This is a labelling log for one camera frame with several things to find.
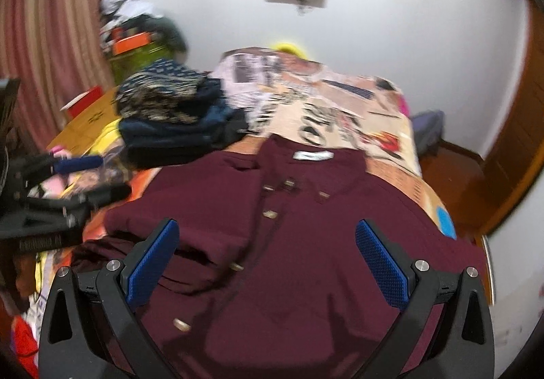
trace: white wall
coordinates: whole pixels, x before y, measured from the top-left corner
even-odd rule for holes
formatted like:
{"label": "white wall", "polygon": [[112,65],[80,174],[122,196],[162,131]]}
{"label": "white wall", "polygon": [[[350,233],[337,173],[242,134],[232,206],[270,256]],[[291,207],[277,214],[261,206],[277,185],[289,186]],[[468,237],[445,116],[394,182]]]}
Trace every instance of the white wall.
{"label": "white wall", "polygon": [[544,175],[489,238],[496,305],[496,377],[519,353],[544,310]]}
{"label": "white wall", "polygon": [[445,139],[481,155],[508,114],[526,44],[524,0],[323,0],[304,16],[267,0],[148,1],[184,32],[194,68],[290,41],[338,72],[394,81],[413,113],[441,108]]}

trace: maroon shirt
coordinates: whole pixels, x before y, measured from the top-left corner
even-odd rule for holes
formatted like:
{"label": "maroon shirt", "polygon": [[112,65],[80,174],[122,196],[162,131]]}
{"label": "maroon shirt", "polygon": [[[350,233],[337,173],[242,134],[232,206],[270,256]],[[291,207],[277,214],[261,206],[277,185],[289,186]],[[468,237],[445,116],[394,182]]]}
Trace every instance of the maroon shirt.
{"label": "maroon shirt", "polygon": [[[164,168],[142,198],[107,213],[109,234],[130,235],[84,245],[121,258],[161,219],[178,221],[179,249],[138,314],[184,377],[350,377],[398,314],[355,245],[361,219],[437,270],[485,270],[480,249],[443,236],[416,203],[366,173],[364,152],[293,159],[322,150],[273,135],[255,156],[214,152]],[[408,367],[421,360],[435,309]]]}

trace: folded clothes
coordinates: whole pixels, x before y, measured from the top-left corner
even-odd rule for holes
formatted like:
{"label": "folded clothes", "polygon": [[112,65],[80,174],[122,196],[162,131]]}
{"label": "folded clothes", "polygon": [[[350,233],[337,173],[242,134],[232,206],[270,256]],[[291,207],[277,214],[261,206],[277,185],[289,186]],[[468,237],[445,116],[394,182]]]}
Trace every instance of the folded clothes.
{"label": "folded clothes", "polygon": [[115,101],[123,118],[192,124],[221,95],[221,80],[162,58],[127,78]]}
{"label": "folded clothes", "polygon": [[[129,125],[128,134],[124,124]],[[132,130],[135,126],[141,129],[139,135]],[[240,141],[246,135],[248,123],[244,110],[237,109],[231,110],[224,123],[212,126],[205,134],[169,133],[169,129],[179,128],[179,124],[142,122],[132,118],[121,120],[119,130],[125,142],[127,160],[141,169],[185,164]],[[154,135],[153,131],[164,136]]]}

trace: striped curtain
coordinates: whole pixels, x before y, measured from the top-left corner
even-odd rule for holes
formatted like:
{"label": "striped curtain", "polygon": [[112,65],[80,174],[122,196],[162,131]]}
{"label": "striped curtain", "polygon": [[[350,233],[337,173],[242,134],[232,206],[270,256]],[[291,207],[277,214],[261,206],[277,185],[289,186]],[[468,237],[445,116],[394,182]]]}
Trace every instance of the striped curtain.
{"label": "striped curtain", "polygon": [[100,49],[100,0],[0,0],[0,77],[20,77],[15,126],[44,150],[72,98],[114,85]]}

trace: patterned folded garment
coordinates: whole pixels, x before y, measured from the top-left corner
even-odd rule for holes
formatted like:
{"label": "patterned folded garment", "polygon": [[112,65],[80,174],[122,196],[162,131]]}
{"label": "patterned folded garment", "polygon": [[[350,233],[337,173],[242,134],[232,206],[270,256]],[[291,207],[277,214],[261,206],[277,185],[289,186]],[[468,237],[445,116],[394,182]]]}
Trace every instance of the patterned folded garment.
{"label": "patterned folded garment", "polygon": [[123,118],[193,124],[220,96],[219,79],[162,58],[127,78],[115,101]]}

